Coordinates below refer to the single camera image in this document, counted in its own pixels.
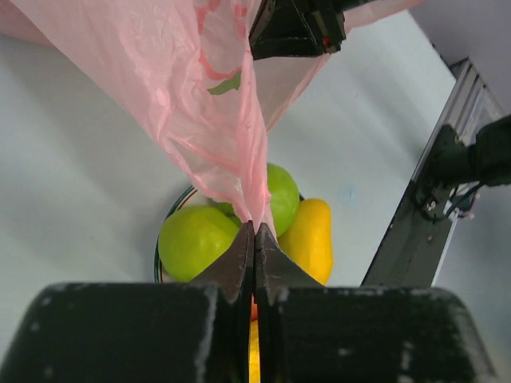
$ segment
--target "black cable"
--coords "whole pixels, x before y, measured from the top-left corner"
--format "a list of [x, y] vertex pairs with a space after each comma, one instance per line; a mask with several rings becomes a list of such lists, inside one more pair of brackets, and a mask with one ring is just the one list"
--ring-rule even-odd
[[477, 185], [472, 186], [456, 203], [453, 203], [450, 205], [449, 209], [446, 211], [446, 213], [439, 219], [435, 219], [435, 222], [441, 222], [445, 221], [449, 218], [451, 214], [453, 214], [453, 211], [456, 210], [456, 208], [460, 207], [463, 202], [465, 202], [468, 198], [475, 195], [477, 191], [482, 188], [484, 184], [481, 182]]

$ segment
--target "translucent pink bag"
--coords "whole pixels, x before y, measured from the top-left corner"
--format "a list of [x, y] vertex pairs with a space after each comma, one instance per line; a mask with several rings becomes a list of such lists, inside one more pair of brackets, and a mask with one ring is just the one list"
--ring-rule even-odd
[[[326, 62], [252, 60], [260, 0], [0, 0], [0, 32], [53, 44], [101, 86], [208, 197], [272, 227], [267, 131]], [[345, 13], [348, 30], [421, 0]]]

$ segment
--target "green fruit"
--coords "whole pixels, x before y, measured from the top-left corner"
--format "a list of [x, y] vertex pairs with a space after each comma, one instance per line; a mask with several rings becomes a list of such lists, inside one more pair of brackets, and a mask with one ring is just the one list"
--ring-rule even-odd
[[188, 282], [216, 261], [237, 233], [238, 227], [215, 207], [185, 207], [170, 215], [161, 227], [161, 263], [176, 281]]
[[[268, 190], [271, 193], [271, 214], [273, 215], [277, 237], [280, 237], [295, 219], [300, 202], [300, 193], [293, 177], [284, 168], [268, 164], [267, 173]], [[238, 227], [241, 225], [241, 221], [234, 214], [234, 209], [230, 203], [218, 203], [216, 207]]]

